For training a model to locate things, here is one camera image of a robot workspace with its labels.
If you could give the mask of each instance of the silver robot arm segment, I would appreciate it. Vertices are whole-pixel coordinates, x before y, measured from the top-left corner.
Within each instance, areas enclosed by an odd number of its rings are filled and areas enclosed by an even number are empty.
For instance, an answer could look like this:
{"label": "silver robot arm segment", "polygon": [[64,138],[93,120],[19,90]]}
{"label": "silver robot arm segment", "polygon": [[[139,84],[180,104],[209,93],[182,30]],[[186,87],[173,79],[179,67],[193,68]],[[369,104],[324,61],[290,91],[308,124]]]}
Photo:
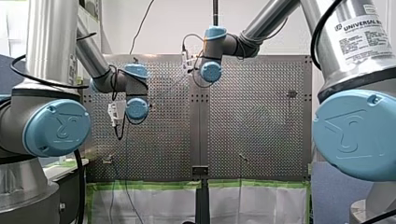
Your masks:
{"label": "silver robot arm segment", "polygon": [[25,70],[42,82],[26,78],[1,105],[0,157],[63,156],[75,151],[87,137],[90,117],[78,102],[77,90],[70,86],[75,80],[77,14],[77,1],[29,2]]}
{"label": "silver robot arm segment", "polygon": [[148,71],[145,66],[130,63],[124,69],[109,65],[92,38],[84,38],[89,33],[78,19],[78,38],[76,53],[87,72],[92,77],[90,85],[94,91],[125,92],[126,110],[129,121],[140,123],[149,114],[147,85]]}
{"label": "silver robot arm segment", "polygon": [[396,57],[372,0],[271,0],[240,36],[205,32],[199,73],[213,83],[223,55],[254,57],[299,5],[313,34],[313,58],[325,84],[313,122],[318,150],[340,171],[364,180],[396,180]]}
{"label": "silver robot arm segment", "polygon": [[240,58],[255,57],[262,42],[272,35],[289,14],[300,5],[299,0],[272,0],[240,36],[227,34],[223,27],[212,26],[205,32],[205,44],[199,73],[204,81],[213,83],[221,77],[223,55]]}

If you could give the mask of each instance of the metal frame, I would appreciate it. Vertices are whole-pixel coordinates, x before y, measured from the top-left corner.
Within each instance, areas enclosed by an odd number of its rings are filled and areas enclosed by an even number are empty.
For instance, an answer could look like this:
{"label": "metal frame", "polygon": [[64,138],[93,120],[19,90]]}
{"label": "metal frame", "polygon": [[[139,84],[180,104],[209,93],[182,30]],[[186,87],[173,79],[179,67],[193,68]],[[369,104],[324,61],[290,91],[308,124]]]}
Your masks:
{"label": "metal frame", "polygon": [[[175,72],[177,75],[180,72],[180,77],[181,75],[181,57],[179,55],[108,55],[106,56],[106,59],[110,62],[117,62],[118,65],[120,64],[125,64],[125,63],[132,63],[134,61],[134,57],[138,58],[142,63],[148,63],[148,62],[155,62],[155,64],[150,65],[151,67],[148,68],[150,69],[156,69],[156,72],[158,73],[158,69],[161,69],[161,66],[164,66],[167,63],[171,62],[180,62],[180,68],[175,68],[171,71],[171,73]],[[296,63],[299,64],[300,66],[304,67],[304,77],[301,77],[304,79],[304,86],[303,90],[304,92],[298,92],[299,95],[299,100],[304,100],[304,136],[303,136],[303,150],[304,153],[302,154],[302,174],[301,175],[274,175],[274,176],[269,176],[269,175],[257,175],[257,176],[248,176],[248,175],[243,175],[244,172],[240,172],[239,174],[241,175],[233,175],[233,176],[210,176],[210,166],[209,166],[209,125],[210,125],[210,118],[211,113],[210,113],[210,106],[213,103],[213,101],[216,101],[216,99],[212,99],[213,96],[211,96],[212,93],[212,88],[216,88],[216,85],[222,85],[221,81],[224,81],[226,76],[227,76],[227,63],[238,63],[236,59],[231,59],[231,58],[225,58],[224,63],[225,63],[225,70],[223,74],[223,78],[219,81],[218,84],[215,84],[213,87],[209,89],[202,89],[199,88],[195,85],[194,81],[192,80],[191,76],[185,77],[186,79],[189,78],[190,81],[187,81],[185,84],[190,85],[188,94],[183,94],[183,96],[176,96],[172,95],[171,97],[167,98],[167,100],[175,100],[177,97],[187,97],[186,102],[188,102],[186,105],[189,110],[190,110],[190,115],[189,115],[189,122],[190,122],[190,133],[188,135],[190,136],[190,143],[189,146],[190,148],[186,148],[187,150],[190,151],[190,157],[188,163],[191,165],[190,171],[191,175],[190,176],[185,176],[181,178],[167,178],[164,176],[163,178],[129,178],[128,179],[144,179],[144,180],[149,180],[149,181],[185,181],[185,180],[207,180],[208,178],[255,178],[255,179],[272,179],[272,180],[287,180],[287,181],[303,181],[309,178],[308,175],[308,163],[311,161],[311,100],[312,100],[312,64],[310,61],[310,58],[308,56],[304,55],[296,55],[296,56],[290,56],[290,55],[276,55],[276,56],[258,56],[255,59],[250,59],[253,61],[263,61],[263,63]],[[92,107],[92,93],[91,90],[86,90],[83,92],[83,104],[87,107],[89,111],[93,110]],[[92,164],[90,165],[91,168],[98,166],[98,165],[103,165],[103,164],[98,164],[97,162],[102,163],[102,158],[99,158],[97,155],[97,152],[92,144],[92,136],[89,136],[89,139],[87,143],[85,144],[85,153],[87,158],[92,160]],[[132,162],[128,161],[133,155],[123,155],[122,157],[122,162]],[[111,177],[115,174],[114,168],[107,166],[108,168],[106,172],[110,172],[110,176],[106,178],[91,178],[92,177],[92,172],[99,172],[99,170],[95,169],[88,169],[88,179],[89,181],[94,181],[94,182],[102,182],[102,181],[112,181],[114,178]],[[246,167],[242,167],[241,162],[235,162],[233,165],[234,169],[246,169]]]}

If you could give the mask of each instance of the label sticker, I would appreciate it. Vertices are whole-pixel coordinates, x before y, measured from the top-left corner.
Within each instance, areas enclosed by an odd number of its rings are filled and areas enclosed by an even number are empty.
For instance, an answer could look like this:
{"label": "label sticker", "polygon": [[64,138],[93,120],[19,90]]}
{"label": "label sticker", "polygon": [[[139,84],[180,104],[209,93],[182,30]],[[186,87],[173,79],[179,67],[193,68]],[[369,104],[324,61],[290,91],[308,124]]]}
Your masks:
{"label": "label sticker", "polygon": [[377,15],[360,16],[335,26],[347,64],[393,55],[387,33]]}
{"label": "label sticker", "polygon": [[377,15],[376,13],[376,7],[374,5],[364,5],[364,10],[366,11],[367,14],[369,15]]}

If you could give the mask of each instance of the black pole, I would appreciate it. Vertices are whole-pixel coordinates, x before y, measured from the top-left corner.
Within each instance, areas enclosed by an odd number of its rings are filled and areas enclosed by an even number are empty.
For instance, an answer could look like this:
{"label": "black pole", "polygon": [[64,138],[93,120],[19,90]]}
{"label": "black pole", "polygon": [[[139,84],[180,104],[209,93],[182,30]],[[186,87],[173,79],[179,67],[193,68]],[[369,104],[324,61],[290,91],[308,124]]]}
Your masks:
{"label": "black pole", "polygon": [[219,25],[219,0],[213,0],[213,25]]}

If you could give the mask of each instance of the black cable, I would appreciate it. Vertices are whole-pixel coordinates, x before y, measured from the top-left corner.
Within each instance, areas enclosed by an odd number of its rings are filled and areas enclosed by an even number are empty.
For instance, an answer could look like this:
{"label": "black cable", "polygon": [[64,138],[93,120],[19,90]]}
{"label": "black cable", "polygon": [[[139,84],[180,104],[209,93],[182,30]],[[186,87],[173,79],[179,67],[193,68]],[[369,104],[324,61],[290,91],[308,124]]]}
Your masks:
{"label": "black cable", "polygon": [[78,224],[82,224],[84,221],[84,210],[85,210],[85,177],[84,177],[84,167],[82,165],[81,155],[78,149],[74,152],[78,168],[78,188],[79,188],[79,203],[78,203]]}
{"label": "black cable", "polygon": [[279,28],[273,35],[270,35],[270,36],[268,36],[268,37],[265,37],[264,40],[269,40],[269,39],[273,38],[274,36],[278,35],[278,34],[283,30],[283,28],[285,27],[286,23],[288,22],[288,19],[289,19],[289,17],[287,17],[287,18],[285,19],[285,21],[283,21],[283,23],[282,23],[282,25],[280,26],[280,28]]}
{"label": "black cable", "polygon": [[149,113],[147,113],[146,114],[146,116],[143,118],[143,119],[141,119],[139,122],[137,122],[137,123],[133,123],[133,122],[131,122],[131,120],[128,118],[128,116],[126,116],[126,118],[128,119],[128,122],[130,123],[130,124],[132,124],[132,125],[139,125],[139,124],[142,124],[145,120],[146,120],[146,118],[149,116]]}
{"label": "black cable", "polygon": [[[129,150],[128,150],[129,124],[128,124],[128,126],[126,127],[126,134],[127,134],[127,136],[126,136],[126,139],[125,139],[125,150],[126,150],[126,155],[128,156],[128,152],[129,152]],[[129,191],[128,191],[128,182],[127,182],[127,178],[126,178],[126,177],[125,177],[125,180],[124,180],[124,186],[125,186],[126,194],[127,194],[127,196],[128,196],[128,199],[129,199],[129,203],[130,203],[131,206],[132,206],[132,209],[133,209],[134,212],[136,213],[137,218],[139,218],[140,223],[141,223],[141,224],[144,224],[142,217],[141,217],[140,214],[137,212],[136,207],[134,206],[134,203],[132,202],[131,195],[129,194]]]}
{"label": "black cable", "polygon": [[367,221],[365,221],[365,222],[363,222],[361,224],[373,224],[373,223],[382,221],[382,220],[384,220],[384,219],[386,219],[388,217],[394,217],[394,216],[396,216],[396,209],[388,211],[387,213],[384,213],[384,214],[382,214],[382,215],[380,215],[378,217],[373,217],[372,219],[369,219],[369,220],[367,220]]}
{"label": "black cable", "polygon": [[96,35],[96,33],[90,33],[90,34],[88,34],[86,36],[82,36],[82,37],[77,38],[77,41],[93,37],[94,35]]}
{"label": "black cable", "polygon": [[119,69],[114,66],[113,64],[109,65],[110,69],[114,69],[113,75],[111,75],[110,78],[110,87],[111,87],[111,100],[115,101],[118,96],[118,91],[117,91],[117,84],[118,84],[118,79],[119,79]]}
{"label": "black cable", "polygon": [[38,82],[38,83],[41,83],[41,84],[43,84],[43,85],[50,86],[50,87],[60,87],[60,88],[66,88],[66,89],[88,89],[88,88],[89,88],[89,86],[71,86],[71,85],[64,85],[64,84],[60,84],[60,83],[55,83],[55,82],[47,81],[47,80],[44,80],[44,79],[41,79],[41,78],[38,78],[38,77],[32,77],[32,76],[30,76],[30,75],[28,75],[28,74],[25,74],[25,73],[21,72],[20,70],[18,70],[18,69],[15,67],[15,64],[18,63],[20,60],[22,60],[22,59],[24,59],[24,58],[26,58],[26,54],[24,54],[24,55],[22,55],[22,56],[20,56],[20,57],[18,57],[18,58],[16,58],[16,59],[14,59],[14,60],[12,61],[11,65],[9,66],[9,67],[11,68],[11,70],[12,70],[14,73],[20,75],[21,77],[29,78],[29,79],[31,79],[31,80],[33,80],[33,81],[36,81],[36,82]]}
{"label": "black cable", "polygon": [[196,65],[197,65],[197,62],[198,62],[198,60],[199,60],[199,58],[201,57],[201,55],[202,55],[203,52],[204,52],[204,50],[201,50],[201,52],[198,54],[197,60],[195,61],[194,67],[192,68],[192,80],[194,81],[195,85],[197,85],[199,88],[206,89],[206,88],[211,87],[211,86],[214,84],[214,82],[210,83],[210,85],[208,85],[208,86],[201,86],[201,85],[195,80],[195,71],[198,70],[198,68],[196,67]]}
{"label": "black cable", "polygon": [[[125,70],[120,69],[120,68],[119,68],[119,72],[122,72],[123,74],[131,74],[130,72],[125,71]],[[141,80],[140,78],[138,78],[138,77],[135,77],[135,76],[131,76],[131,77],[132,77],[134,80],[136,80],[137,82],[139,82],[140,84],[142,84],[142,85],[145,87],[146,91],[149,90],[149,86],[148,86],[148,84],[147,84],[146,82],[142,81],[142,80]]]}
{"label": "black cable", "polygon": [[6,108],[6,106],[11,105],[11,99],[7,98],[5,100],[0,101],[0,111],[4,108]]}
{"label": "black cable", "polygon": [[117,139],[119,139],[119,141],[120,141],[120,140],[122,139],[122,137],[123,137],[123,131],[124,131],[124,128],[125,128],[125,120],[126,120],[126,113],[124,113],[124,119],[123,119],[123,121],[122,121],[121,136],[119,136],[119,129],[117,128],[118,126],[116,125],[116,126],[114,127],[114,133],[116,134]]}
{"label": "black cable", "polygon": [[134,50],[134,42],[136,41],[137,37],[138,37],[139,34],[140,34],[140,31],[142,30],[143,23],[145,22],[146,17],[147,17],[148,14],[149,14],[149,9],[151,8],[151,5],[152,5],[153,3],[154,3],[154,0],[151,0],[151,2],[150,2],[149,5],[148,5],[148,9],[146,10],[146,14],[145,14],[145,16],[143,17],[143,20],[140,22],[139,29],[137,30],[137,33],[136,33],[136,35],[134,36],[134,41],[132,42],[132,46],[131,46],[131,50],[129,51],[129,54],[132,54],[132,51]]}
{"label": "black cable", "polygon": [[113,204],[114,204],[114,188],[116,187],[116,180],[113,181],[113,187],[111,190],[111,203],[110,203],[110,209],[108,211],[108,215],[110,216],[110,224],[113,224]]}
{"label": "black cable", "polygon": [[201,40],[202,42],[204,42],[204,39],[201,38],[198,34],[187,34],[187,35],[185,35],[185,36],[183,37],[183,41],[181,42],[181,51],[187,51],[187,50],[186,50],[185,42],[186,42],[186,39],[187,39],[188,37],[190,37],[190,36],[197,37],[199,40]]}
{"label": "black cable", "polygon": [[311,57],[312,57],[312,62],[314,65],[321,70],[320,64],[318,62],[317,54],[316,54],[316,48],[317,48],[317,43],[318,39],[320,37],[321,31],[324,28],[324,25],[326,24],[326,21],[330,18],[330,16],[334,13],[335,9],[343,2],[343,0],[335,0],[332,5],[327,9],[327,11],[323,14],[323,16],[320,18],[317,27],[314,30],[314,33],[312,34],[312,40],[311,40]]}

